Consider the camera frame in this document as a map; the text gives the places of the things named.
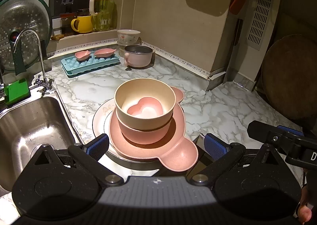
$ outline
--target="marble countertop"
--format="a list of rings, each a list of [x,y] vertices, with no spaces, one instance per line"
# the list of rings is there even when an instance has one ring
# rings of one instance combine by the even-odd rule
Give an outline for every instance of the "marble countertop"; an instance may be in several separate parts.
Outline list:
[[[155,78],[184,91],[181,106],[186,117],[186,135],[192,140],[199,133],[213,133],[227,143],[239,142],[247,148],[260,148],[262,144],[247,135],[248,124],[253,120],[299,130],[297,125],[275,111],[256,92],[244,91],[232,82],[205,92],[205,80],[158,56],[155,65],[148,69],[127,69],[120,64],[75,78],[68,78],[60,61],[56,61],[47,75],[55,79],[69,116],[84,143],[94,138],[92,121],[97,109],[114,97],[120,84],[139,77]],[[129,175],[146,175],[144,171],[121,167],[106,155],[103,164],[125,180]],[[291,167],[291,170],[300,181],[301,169]],[[17,215],[11,194],[1,197],[0,224],[12,223]]]

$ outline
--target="stainless steel sink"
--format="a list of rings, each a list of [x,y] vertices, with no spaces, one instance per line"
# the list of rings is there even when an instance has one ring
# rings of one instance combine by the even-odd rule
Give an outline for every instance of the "stainless steel sink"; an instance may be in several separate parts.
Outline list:
[[[57,150],[78,142],[81,139],[54,87],[44,94],[40,88],[34,88],[30,98],[2,109],[0,196],[12,190],[15,180],[41,144],[48,143]]]

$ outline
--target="metal bolt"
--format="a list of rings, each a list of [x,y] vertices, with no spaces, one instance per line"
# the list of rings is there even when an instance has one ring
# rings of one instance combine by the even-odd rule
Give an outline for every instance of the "metal bolt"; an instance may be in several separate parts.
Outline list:
[[[118,175],[108,175],[105,179],[108,183],[115,184],[121,180],[121,177]]]
[[[193,176],[193,180],[197,183],[204,183],[208,180],[208,177],[204,174],[197,174]]]

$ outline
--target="blue ice tray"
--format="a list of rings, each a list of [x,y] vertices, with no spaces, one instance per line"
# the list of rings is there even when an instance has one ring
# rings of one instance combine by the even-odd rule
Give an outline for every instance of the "blue ice tray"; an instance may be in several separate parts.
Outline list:
[[[90,57],[84,61],[78,61],[75,55],[67,57],[61,60],[61,64],[67,75],[75,75],[97,69],[106,65],[115,64],[120,62],[116,55],[111,55],[107,58],[95,57],[94,52],[90,54]]]

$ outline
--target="vent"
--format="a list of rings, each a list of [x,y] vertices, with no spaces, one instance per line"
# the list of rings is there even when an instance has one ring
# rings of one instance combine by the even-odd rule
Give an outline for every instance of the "vent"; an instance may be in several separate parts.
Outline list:
[[[259,50],[269,20],[273,0],[257,0],[257,6],[253,12],[250,30],[247,36],[247,44]]]

